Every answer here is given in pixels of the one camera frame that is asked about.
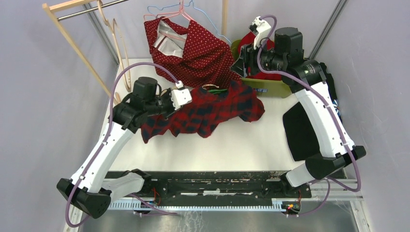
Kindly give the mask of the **red plaid shirt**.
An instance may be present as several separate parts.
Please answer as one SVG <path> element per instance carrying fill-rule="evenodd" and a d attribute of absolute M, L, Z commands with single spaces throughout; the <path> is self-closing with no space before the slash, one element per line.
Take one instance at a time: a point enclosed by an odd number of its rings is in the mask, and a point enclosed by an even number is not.
<path fill-rule="evenodd" d="M 179 134 L 196 133 L 209 137 L 225 121 L 239 117 L 245 122 L 259 120 L 265 113 L 264 105 L 256 91 L 242 81 L 231 81 L 226 91 L 213 94 L 202 87 L 191 90 L 192 102 L 169 117 L 151 116 L 141 127 L 143 142 L 169 131 Z"/>

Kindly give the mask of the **green hanger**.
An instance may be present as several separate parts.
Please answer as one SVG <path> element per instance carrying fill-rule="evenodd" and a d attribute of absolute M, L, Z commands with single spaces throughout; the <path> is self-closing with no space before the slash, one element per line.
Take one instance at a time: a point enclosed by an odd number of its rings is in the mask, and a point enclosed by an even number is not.
<path fill-rule="evenodd" d="M 216 95 L 216 96 L 225 96 L 228 94 L 228 89 L 211 89 L 207 93 Z"/>

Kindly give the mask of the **wooden hanger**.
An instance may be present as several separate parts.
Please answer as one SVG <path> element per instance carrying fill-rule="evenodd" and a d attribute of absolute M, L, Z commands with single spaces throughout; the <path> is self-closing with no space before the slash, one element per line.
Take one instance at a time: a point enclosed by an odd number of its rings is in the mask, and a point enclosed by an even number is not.
<path fill-rule="evenodd" d="M 119 60 L 120 71 L 123 71 L 126 67 L 130 65 L 130 62 L 128 57 L 128 50 L 126 48 L 126 43 L 123 38 L 121 29 L 115 18 L 107 19 L 105 17 L 103 12 L 103 2 L 101 0 L 97 0 L 97 7 L 101 19 L 103 20 L 103 23 L 109 28 L 111 32 L 115 50 Z"/>

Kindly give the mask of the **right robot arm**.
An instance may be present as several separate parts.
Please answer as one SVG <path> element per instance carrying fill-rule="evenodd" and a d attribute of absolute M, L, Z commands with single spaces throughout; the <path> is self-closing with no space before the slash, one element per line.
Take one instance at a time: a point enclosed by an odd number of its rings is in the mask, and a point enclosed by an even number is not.
<path fill-rule="evenodd" d="M 362 183 L 357 161 L 366 155 L 366 150 L 356 145 L 344 129 L 333 105 L 323 64 L 304 55 L 302 33 L 293 27 L 251 26 L 250 31 L 254 40 L 240 48 L 231 70 L 242 77 L 259 73 L 280 75 L 302 110 L 300 118 L 291 120 L 295 135 L 287 136 L 288 146 L 292 153 L 296 149 L 307 151 L 308 142 L 316 148 L 303 164 L 281 176 L 280 193 L 292 197 L 299 186 L 326 179 L 349 165 L 353 166 L 357 180 L 357 186 L 350 191 L 359 191 Z"/>

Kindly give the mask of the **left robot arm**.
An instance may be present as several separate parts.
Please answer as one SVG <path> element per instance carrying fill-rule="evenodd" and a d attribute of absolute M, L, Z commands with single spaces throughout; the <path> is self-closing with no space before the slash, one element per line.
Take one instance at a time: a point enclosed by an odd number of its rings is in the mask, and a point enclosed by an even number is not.
<path fill-rule="evenodd" d="M 150 116 L 170 116 L 192 97 L 181 81 L 174 88 L 161 89 L 151 77 L 139 77 L 132 92 L 116 106 L 110 106 L 108 123 L 90 155 L 70 178 L 57 183 L 58 191 L 89 217 L 100 218 L 110 203 L 134 193 L 145 197 L 152 183 L 143 171 L 129 171 L 112 181 L 105 181 L 120 151 Z"/>

